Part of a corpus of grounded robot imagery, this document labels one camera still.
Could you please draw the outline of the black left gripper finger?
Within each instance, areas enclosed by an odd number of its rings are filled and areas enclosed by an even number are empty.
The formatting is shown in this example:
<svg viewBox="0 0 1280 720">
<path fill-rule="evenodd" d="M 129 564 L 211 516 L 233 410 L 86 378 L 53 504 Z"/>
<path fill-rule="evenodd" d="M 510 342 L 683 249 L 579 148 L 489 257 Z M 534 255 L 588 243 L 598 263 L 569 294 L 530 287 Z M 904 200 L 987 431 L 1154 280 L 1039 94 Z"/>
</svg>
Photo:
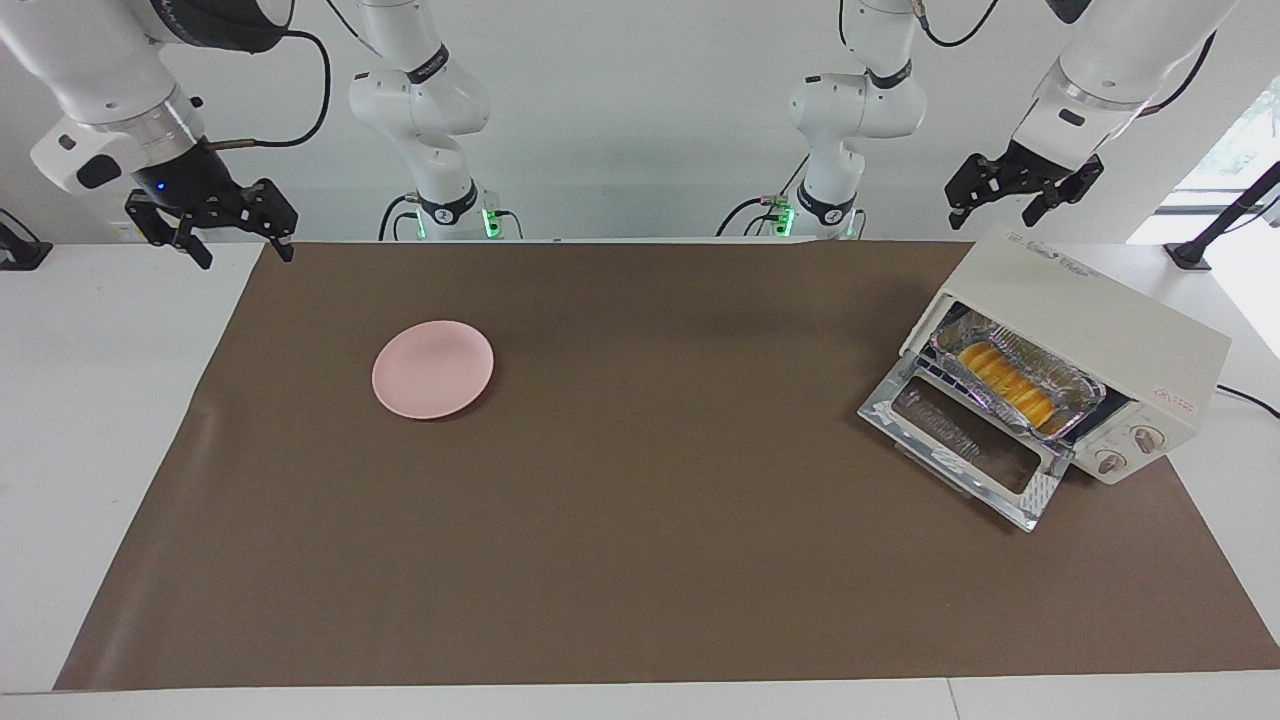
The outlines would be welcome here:
<svg viewBox="0 0 1280 720">
<path fill-rule="evenodd" d="M 1037 225 L 1048 211 L 1064 204 L 1080 202 L 1103 172 L 1105 165 L 1101 158 L 1092 155 L 1079 170 L 1064 179 L 1042 182 L 1036 196 L 1021 213 L 1024 225 L 1028 228 Z"/>
<path fill-rule="evenodd" d="M 1007 195 L 1005 160 L 1005 156 L 992 159 L 972 154 L 945 184 L 950 208 L 948 224 L 954 231 L 960 231 L 978 208 Z"/>
</svg>

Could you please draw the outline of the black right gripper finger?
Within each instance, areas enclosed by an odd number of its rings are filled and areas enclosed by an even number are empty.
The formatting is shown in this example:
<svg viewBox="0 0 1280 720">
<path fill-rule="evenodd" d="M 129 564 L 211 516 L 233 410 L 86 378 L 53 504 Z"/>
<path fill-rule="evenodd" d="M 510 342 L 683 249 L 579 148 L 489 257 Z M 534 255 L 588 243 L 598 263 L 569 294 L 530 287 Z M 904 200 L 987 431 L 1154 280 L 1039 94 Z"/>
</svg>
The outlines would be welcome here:
<svg viewBox="0 0 1280 720">
<path fill-rule="evenodd" d="M 243 188 L 243 202 L 247 231 L 266 238 L 280 260 L 292 263 L 292 236 L 297 228 L 298 213 L 284 193 L 273 181 L 260 179 Z"/>
<path fill-rule="evenodd" d="M 183 215 L 177 225 L 163 218 L 161 208 L 147 195 L 129 195 L 125 214 L 145 241 L 154 247 L 173 247 L 187 255 L 202 270 L 212 266 L 212 254 L 195 233 L 195 220 Z"/>
</svg>

